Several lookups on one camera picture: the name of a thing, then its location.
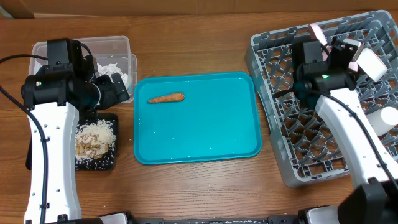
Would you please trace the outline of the white bowl with food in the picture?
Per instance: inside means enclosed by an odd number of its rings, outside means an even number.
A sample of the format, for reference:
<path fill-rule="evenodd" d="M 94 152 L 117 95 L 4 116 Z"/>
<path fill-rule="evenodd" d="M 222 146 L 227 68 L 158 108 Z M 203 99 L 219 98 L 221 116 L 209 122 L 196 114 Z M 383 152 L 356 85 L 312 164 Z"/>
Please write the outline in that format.
<path fill-rule="evenodd" d="M 348 68 L 357 72 L 358 71 L 358 63 L 357 60 L 364 49 L 364 45 L 362 42 L 358 40 L 353 40 L 346 38 L 343 40 L 346 45 L 346 48 L 349 50 L 350 54 L 352 55 L 352 59 L 348 65 Z"/>

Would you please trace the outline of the white tissue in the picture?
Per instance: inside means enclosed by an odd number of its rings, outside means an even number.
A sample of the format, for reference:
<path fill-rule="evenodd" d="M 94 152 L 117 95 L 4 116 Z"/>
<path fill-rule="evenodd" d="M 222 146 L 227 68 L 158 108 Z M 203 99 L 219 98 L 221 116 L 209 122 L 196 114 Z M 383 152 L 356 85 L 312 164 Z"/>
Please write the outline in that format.
<path fill-rule="evenodd" d="M 124 86 L 126 87 L 126 89 L 129 89 L 129 75 L 124 73 L 123 75 L 121 75 L 121 79 L 124 83 Z"/>
<path fill-rule="evenodd" d="M 102 75 L 107 75 L 107 76 L 111 76 L 114 73 L 118 73 L 120 74 L 120 76 L 123 76 L 124 73 L 122 72 L 122 70 L 118 67 L 117 63 L 110 63 L 108 65 L 100 65 L 99 63 L 97 64 L 97 77 L 102 76 Z"/>

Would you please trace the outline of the small white bowl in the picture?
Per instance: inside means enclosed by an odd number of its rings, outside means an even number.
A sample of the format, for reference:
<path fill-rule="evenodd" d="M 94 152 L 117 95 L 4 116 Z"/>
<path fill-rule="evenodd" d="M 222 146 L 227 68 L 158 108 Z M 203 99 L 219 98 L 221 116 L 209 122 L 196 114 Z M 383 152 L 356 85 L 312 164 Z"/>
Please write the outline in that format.
<path fill-rule="evenodd" d="M 375 82 L 378 82 L 387 72 L 386 65 L 369 48 L 364 48 L 361 51 L 356 62 L 362 71 Z"/>

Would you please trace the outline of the large white plate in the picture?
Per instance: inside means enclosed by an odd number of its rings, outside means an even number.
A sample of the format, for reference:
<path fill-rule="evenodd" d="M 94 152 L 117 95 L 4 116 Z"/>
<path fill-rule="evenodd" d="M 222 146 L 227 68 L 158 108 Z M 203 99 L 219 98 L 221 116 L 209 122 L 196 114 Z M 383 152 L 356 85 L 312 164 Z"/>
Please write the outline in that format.
<path fill-rule="evenodd" d="M 327 47 L 327 41 L 326 41 L 326 37 L 322 31 L 322 29 L 320 28 L 320 26 L 318 24 L 309 24 L 309 33 L 310 33 L 310 37 L 311 39 L 318 39 L 320 41 L 320 43 L 322 45 L 324 45 L 327 49 L 327 52 L 323 51 L 322 55 L 323 55 L 323 60 L 326 61 L 327 60 L 327 53 L 330 52 L 330 47 Z"/>

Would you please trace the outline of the orange carrot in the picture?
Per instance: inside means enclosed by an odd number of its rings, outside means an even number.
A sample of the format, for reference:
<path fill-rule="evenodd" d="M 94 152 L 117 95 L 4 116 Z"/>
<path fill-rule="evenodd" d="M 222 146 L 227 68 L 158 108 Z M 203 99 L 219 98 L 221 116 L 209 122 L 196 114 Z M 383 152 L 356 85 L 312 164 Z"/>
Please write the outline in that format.
<path fill-rule="evenodd" d="M 185 99 L 185 95 L 183 93 L 171 93 L 164 96 L 158 96 L 156 98 L 149 99 L 147 102 L 150 104 L 154 103 L 172 103 L 179 102 Z"/>

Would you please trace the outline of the white cup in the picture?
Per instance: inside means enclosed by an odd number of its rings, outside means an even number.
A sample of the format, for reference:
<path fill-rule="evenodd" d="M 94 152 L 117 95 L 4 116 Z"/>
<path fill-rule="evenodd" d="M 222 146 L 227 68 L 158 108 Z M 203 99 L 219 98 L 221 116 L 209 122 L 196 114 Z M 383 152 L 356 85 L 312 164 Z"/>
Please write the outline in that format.
<path fill-rule="evenodd" d="M 392 128 L 397 126 L 398 110 L 393 107 L 385 107 L 368 114 L 366 117 L 373 127 L 374 132 L 378 136 L 388 133 Z"/>

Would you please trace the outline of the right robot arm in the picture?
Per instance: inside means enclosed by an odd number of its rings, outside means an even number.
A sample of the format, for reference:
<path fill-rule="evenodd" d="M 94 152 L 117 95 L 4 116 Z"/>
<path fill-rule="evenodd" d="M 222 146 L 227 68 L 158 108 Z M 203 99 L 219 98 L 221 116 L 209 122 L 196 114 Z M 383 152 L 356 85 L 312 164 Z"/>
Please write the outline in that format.
<path fill-rule="evenodd" d="M 338 206 L 307 208 L 302 223 L 397 223 L 397 162 L 381 143 L 356 92 L 359 68 L 373 80 L 387 71 L 369 48 L 352 39 L 330 46 L 307 40 L 291 46 L 294 84 L 291 91 L 304 108 L 326 123 L 346 165 L 354 191 Z"/>

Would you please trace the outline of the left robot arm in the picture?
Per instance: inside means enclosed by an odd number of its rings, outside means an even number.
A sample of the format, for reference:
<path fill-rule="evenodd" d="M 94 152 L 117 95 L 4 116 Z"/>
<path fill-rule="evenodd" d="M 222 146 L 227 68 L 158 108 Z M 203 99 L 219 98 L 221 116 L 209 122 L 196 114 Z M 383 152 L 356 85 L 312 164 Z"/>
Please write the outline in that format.
<path fill-rule="evenodd" d="M 25 223 L 81 218 L 76 191 L 75 134 L 81 114 L 105 110 L 130 96 L 120 74 L 96 77 L 92 54 L 73 39 L 47 41 L 47 64 L 21 88 L 31 130 L 30 197 Z"/>

